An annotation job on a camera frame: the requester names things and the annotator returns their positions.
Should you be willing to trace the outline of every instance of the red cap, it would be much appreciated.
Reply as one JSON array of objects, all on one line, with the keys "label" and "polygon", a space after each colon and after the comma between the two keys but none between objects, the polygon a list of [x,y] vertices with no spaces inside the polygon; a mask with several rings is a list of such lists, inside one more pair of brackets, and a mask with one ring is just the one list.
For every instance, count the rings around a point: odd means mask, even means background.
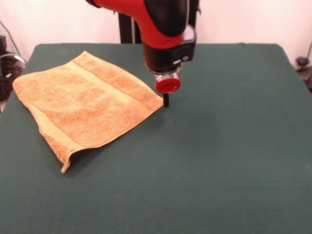
[{"label": "red cap", "polygon": [[168,78],[162,81],[156,81],[155,87],[162,94],[173,93],[181,86],[181,81],[177,78]]}]

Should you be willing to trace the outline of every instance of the towel fold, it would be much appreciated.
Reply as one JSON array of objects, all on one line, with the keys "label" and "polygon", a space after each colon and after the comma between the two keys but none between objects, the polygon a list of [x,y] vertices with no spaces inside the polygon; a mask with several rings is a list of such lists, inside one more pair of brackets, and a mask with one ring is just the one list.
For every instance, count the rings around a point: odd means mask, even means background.
[{"label": "towel fold", "polygon": [[163,105],[144,82],[88,52],[65,65],[23,75],[13,88],[63,163],[62,173],[73,153],[115,140]]}]

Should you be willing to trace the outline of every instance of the table surface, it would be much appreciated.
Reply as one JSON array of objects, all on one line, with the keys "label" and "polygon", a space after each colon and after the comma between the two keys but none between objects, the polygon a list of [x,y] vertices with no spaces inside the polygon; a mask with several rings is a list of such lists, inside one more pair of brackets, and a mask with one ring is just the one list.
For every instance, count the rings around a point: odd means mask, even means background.
[{"label": "table surface", "polygon": [[[153,87],[140,45],[39,45],[25,70],[84,50]],[[0,233],[310,234],[312,100],[277,45],[196,48],[182,87],[66,174],[13,93],[0,118]]]}]

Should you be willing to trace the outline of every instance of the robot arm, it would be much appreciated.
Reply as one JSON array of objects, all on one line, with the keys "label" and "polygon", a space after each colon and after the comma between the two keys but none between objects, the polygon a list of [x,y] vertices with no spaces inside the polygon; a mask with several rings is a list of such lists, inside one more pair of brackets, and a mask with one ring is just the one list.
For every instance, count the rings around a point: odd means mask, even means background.
[{"label": "robot arm", "polygon": [[194,57],[196,32],[188,25],[189,0],[87,0],[133,17],[139,25],[147,69],[163,94],[181,85],[182,62]]}]

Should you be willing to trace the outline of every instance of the towel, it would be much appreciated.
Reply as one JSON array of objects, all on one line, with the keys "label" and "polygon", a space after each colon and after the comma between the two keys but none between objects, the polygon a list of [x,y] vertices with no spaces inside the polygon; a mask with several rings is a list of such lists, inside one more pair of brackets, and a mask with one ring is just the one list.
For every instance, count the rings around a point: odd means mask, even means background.
[{"label": "towel", "polygon": [[65,65],[20,76],[13,88],[63,163],[62,173],[73,153],[115,140],[163,105],[140,79],[86,51]]}]

